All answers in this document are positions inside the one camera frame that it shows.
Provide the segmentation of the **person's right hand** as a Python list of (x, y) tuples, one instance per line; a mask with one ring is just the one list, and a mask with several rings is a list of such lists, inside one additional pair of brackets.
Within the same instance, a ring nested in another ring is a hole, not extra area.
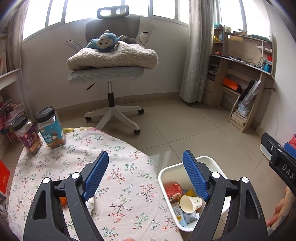
[(285, 188), (285, 197), (275, 207), (272, 218), (266, 221), (266, 226), (276, 229), (280, 222), (290, 213), (295, 204), (295, 196), (293, 195), (290, 188)]

